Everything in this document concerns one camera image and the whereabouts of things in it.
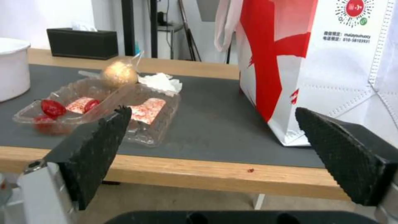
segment black rubber gripper pad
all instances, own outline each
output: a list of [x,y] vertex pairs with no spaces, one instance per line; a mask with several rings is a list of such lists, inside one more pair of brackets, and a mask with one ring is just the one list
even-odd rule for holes
[[351,200],[365,206],[378,205],[397,170],[398,150],[358,124],[305,108],[296,109],[296,119]]
[[105,178],[126,133],[131,109],[120,107],[96,122],[78,126],[44,158],[57,163],[72,201],[84,210]]

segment gold foil wrapped item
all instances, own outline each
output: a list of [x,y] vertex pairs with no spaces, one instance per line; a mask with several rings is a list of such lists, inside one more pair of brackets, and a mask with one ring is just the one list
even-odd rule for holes
[[131,63],[115,61],[102,73],[103,79],[110,86],[120,87],[126,83],[136,83],[137,73]]

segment white tissue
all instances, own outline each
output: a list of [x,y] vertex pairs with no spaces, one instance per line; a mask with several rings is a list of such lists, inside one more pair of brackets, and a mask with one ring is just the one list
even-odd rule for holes
[[182,83],[178,79],[172,78],[171,75],[157,73],[156,75],[147,75],[145,77],[138,76],[138,82],[173,96],[181,91]]
[[72,30],[93,31],[93,32],[98,31],[94,26],[90,24],[84,22],[76,22],[76,21],[72,21]]

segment red printed wrapper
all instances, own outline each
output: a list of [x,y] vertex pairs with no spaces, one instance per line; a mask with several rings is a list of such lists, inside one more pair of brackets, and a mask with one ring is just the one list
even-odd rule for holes
[[84,106],[90,102],[90,100],[93,100],[93,98],[81,97],[66,106],[66,109],[78,114],[84,114]]
[[143,104],[130,106],[131,119],[151,124],[166,102],[158,98],[149,98]]

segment white paper bag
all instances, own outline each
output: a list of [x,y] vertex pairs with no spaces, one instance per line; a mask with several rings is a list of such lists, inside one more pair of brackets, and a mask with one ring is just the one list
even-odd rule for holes
[[396,0],[243,0],[233,14],[241,89],[283,145],[308,145],[299,106],[362,124],[398,147]]

